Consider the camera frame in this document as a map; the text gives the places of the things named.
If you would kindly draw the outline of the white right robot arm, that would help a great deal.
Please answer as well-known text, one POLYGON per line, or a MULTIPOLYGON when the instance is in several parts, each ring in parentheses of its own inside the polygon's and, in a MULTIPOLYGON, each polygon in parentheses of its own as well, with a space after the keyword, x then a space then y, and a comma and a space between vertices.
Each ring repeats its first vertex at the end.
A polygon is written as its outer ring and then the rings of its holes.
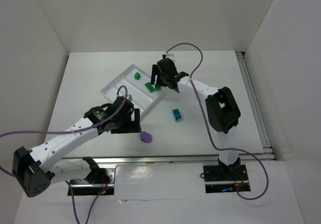
POLYGON ((219 171, 228 179, 240 166, 236 151, 236 127, 241 116, 233 93, 228 87, 216 88, 191 78, 185 72, 178 72, 174 60, 168 55, 152 66, 151 84, 157 84, 185 93, 205 105, 203 110, 208 127, 217 132, 219 151, 219 171))

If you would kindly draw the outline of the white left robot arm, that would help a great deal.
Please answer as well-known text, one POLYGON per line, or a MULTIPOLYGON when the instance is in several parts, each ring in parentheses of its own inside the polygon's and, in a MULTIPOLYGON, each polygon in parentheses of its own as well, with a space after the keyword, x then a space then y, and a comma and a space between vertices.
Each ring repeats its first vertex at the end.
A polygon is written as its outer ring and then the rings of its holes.
POLYGON ((123 96, 114 103, 96 106, 87 111, 66 134, 27 150, 20 147, 14 152, 12 173, 27 197, 35 197, 51 184, 83 179, 90 184, 107 184, 110 177, 106 169, 91 157, 63 161, 67 154, 82 144, 111 134, 139 133, 140 110, 123 96))

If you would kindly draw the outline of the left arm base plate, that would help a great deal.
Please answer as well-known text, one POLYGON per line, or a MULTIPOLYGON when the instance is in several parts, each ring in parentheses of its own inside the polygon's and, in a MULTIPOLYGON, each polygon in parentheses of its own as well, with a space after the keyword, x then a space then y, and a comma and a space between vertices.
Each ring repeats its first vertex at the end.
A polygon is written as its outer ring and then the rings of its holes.
POLYGON ((116 166, 103 165, 105 175, 100 175, 95 179, 72 179, 69 181, 75 196, 96 196, 102 192, 102 196, 114 195, 114 183, 116 166))

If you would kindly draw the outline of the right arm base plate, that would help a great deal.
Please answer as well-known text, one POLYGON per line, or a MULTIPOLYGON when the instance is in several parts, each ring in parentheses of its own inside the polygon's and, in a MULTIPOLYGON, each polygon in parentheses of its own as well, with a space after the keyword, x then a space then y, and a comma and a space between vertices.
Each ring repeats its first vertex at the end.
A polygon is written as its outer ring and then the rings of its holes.
POLYGON ((203 166, 200 177, 205 182, 206 193, 249 192, 251 190, 247 169, 241 165, 230 177, 223 177, 218 165, 203 166))

